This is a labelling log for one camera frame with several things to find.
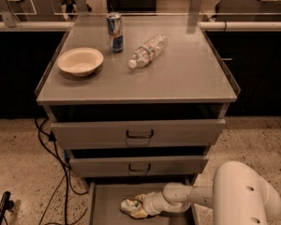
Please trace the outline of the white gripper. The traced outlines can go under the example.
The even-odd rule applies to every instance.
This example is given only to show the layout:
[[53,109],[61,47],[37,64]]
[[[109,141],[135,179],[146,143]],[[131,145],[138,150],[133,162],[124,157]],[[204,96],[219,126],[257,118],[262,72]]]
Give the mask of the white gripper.
[[179,202],[170,194],[163,192],[150,192],[148,194],[139,194],[135,199],[142,202],[140,211],[133,212],[130,216],[134,219],[143,219],[149,216],[156,216],[162,212],[167,213],[183,213],[191,206],[190,202]]

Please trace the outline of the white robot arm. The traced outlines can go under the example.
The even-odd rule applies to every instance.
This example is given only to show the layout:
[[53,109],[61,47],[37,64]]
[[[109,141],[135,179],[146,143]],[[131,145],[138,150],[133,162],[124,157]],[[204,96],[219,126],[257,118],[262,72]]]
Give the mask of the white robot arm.
[[281,198],[274,187],[238,161],[219,166],[210,187],[167,183],[159,192],[122,201],[121,211],[132,218],[147,218],[183,213],[193,203],[213,210],[214,225],[267,225],[281,214]]

